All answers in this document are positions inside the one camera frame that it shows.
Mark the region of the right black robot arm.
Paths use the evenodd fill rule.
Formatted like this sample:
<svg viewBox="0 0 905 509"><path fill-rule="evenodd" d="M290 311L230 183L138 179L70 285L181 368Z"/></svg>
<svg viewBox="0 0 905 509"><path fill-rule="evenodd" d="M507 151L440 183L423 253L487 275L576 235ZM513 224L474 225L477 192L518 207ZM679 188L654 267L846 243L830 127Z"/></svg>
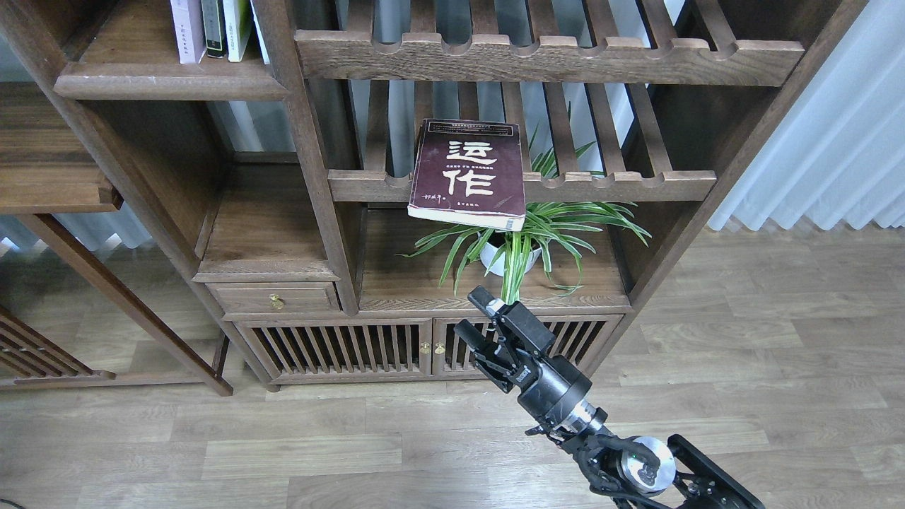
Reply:
<svg viewBox="0 0 905 509"><path fill-rule="evenodd" d="M619 508L659 508L655 497L669 487L685 508L760 508L762 503L686 438L620 438L605 428L607 412L586 400L591 381L563 356L547 352L554 335L521 303L506 304L484 287L469 300L490 320L498 341L469 321L456 335L474 351L478 369L504 392L520 388L518 403L545 435L572 456L590 490Z"/></svg>

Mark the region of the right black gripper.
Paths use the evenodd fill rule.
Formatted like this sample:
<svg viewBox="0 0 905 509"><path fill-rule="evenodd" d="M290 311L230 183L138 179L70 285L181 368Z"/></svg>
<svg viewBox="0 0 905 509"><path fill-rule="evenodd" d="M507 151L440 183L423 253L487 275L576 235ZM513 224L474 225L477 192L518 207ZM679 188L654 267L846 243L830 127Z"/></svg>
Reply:
<svg viewBox="0 0 905 509"><path fill-rule="evenodd" d="M521 302L506 304L483 286L469 293L468 300L491 319L501 336L520 349L516 361L505 361L500 356L501 345L489 341L471 322L462 320L455 325L456 335L474 354L473 364L488 379L505 393L520 387L518 403L539 423L529 432L594 433L595 407L585 399L590 380L563 356L545 355L555 335Z"/></svg>

